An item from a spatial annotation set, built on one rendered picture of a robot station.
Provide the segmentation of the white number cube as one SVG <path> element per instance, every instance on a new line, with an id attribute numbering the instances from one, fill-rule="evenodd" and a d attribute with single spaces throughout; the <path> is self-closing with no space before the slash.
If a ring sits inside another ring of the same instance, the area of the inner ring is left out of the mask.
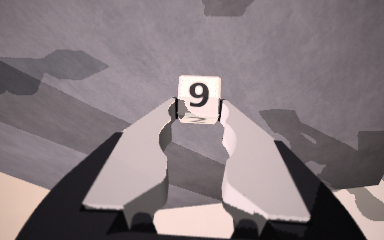
<path id="1" fill-rule="evenodd" d="M 220 106 L 221 79 L 214 76 L 181 75 L 178 117 L 182 123 L 216 123 Z"/>

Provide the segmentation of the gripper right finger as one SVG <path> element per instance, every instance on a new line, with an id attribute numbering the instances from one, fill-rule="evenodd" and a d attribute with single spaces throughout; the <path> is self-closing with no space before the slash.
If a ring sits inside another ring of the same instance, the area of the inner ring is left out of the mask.
<path id="1" fill-rule="evenodd" d="M 219 114 L 229 153 L 222 206 L 233 229 L 251 219 L 259 240 L 367 240 L 333 192 L 282 141 L 225 99 Z"/>

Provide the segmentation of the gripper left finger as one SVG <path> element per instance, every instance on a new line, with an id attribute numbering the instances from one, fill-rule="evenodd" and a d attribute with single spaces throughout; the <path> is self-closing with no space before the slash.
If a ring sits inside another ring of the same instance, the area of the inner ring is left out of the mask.
<path id="1" fill-rule="evenodd" d="M 168 198 L 164 151 L 177 112 L 172 97 L 115 132 L 50 190 L 15 240 L 94 240 L 129 232 L 138 212 L 154 221 Z"/>

